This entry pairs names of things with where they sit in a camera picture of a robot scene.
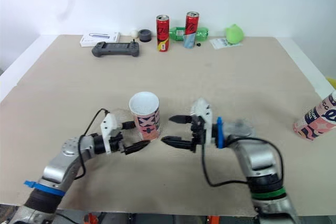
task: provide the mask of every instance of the white cup rim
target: white cup rim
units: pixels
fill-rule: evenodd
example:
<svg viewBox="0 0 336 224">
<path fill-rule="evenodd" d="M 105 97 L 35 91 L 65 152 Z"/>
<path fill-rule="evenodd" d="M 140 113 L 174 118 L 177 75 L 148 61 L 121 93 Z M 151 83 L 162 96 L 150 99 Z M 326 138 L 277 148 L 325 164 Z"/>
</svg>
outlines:
<svg viewBox="0 0 336 224">
<path fill-rule="evenodd" d="M 159 103 L 159 99 L 154 93 L 142 91 L 132 96 L 129 108 L 133 114 L 149 115 L 158 109 Z"/>
</svg>

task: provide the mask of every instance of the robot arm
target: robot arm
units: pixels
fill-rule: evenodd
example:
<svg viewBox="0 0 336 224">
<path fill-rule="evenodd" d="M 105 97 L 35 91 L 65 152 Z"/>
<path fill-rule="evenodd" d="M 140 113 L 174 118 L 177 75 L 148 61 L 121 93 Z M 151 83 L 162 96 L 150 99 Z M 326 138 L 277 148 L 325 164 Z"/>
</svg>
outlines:
<svg viewBox="0 0 336 224">
<path fill-rule="evenodd" d="M 119 124 L 114 115 L 107 113 L 101 124 L 102 135 L 82 135 L 66 140 L 61 152 L 45 167 L 38 182 L 25 182 L 25 185 L 33 188 L 33 191 L 26 203 L 19 207 L 10 223 L 51 223 L 66 191 L 76 178 L 82 177 L 76 175 L 80 167 L 85 169 L 84 162 L 102 153 L 120 151 L 126 155 L 131 154 L 150 143 L 140 141 L 125 147 L 122 143 L 121 130 L 134 127 L 133 121 Z"/>
<path fill-rule="evenodd" d="M 216 187 L 229 183 L 247 184 L 251 199 L 260 223 L 299 223 L 296 211 L 283 187 L 283 164 L 281 162 L 281 177 L 277 168 L 272 147 L 268 141 L 255 138 L 254 129 L 244 121 L 223 123 L 218 118 L 212 122 L 210 105 L 204 99 L 198 99 L 191 109 L 191 115 L 176 115 L 170 118 L 176 123 L 191 123 L 192 140 L 184 141 L 177 136 L 166 136 L 162 141 L 176 148 L 196 151 L 197 144 L 202 145 L 202 165 L 204 175 L 210 186 Z M 231 148 L 239 161 L 240 167 L 247 179 L 213 184 L 206 172 L 204 161 L 205 145 L 215 143 L 218 148 Z"/>
</svg>

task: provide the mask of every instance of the white box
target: white box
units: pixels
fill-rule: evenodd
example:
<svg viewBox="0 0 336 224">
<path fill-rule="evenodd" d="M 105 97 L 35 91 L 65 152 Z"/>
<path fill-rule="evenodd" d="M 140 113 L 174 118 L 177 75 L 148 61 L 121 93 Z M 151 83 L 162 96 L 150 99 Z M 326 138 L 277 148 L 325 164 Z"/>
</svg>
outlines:
<svg viewBox="0 0 336 224">
<path fill-rule="evenodd" d="M 90 32 L 84 34 L 80 40 L 80 45 L 82 47 L 94 47 L 98 42 L 108 42 L 117 43 L 119 42 L 120 34 L 118 32 L 112 31 L 108 33 L 95 33 Z"/>
</svg>

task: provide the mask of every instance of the paper cup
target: paper cup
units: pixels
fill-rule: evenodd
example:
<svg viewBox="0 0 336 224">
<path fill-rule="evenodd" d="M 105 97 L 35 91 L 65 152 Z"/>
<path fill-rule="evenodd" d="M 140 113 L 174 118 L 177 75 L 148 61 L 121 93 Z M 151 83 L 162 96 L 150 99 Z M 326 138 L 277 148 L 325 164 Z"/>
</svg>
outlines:
<svg viewBox="0 0 336 224">
<path fill-rule="evenodd" d="M 129 103 L 136 128 L 142 140 L 153 140 L 160 135 L 159 99 L 151 92 L 136 93 Z"/>
</svg>

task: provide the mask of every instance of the small white ball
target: small white ball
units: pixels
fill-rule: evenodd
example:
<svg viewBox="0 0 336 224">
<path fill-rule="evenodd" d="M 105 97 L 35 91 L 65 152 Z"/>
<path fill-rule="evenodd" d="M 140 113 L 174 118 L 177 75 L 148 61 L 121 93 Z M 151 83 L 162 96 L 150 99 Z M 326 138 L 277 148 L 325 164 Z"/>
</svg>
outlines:
<svg viewBox="0 0 336 224">
<path fill-rule="evenodd" d="M 138 38 L 138 36 L 139 36 L 139 32 L 138 32 L 137 30 L 132 30 L 132 31 L 131 31 L 131 37 L 132 37 L 133 39 Z"/>
</svg>

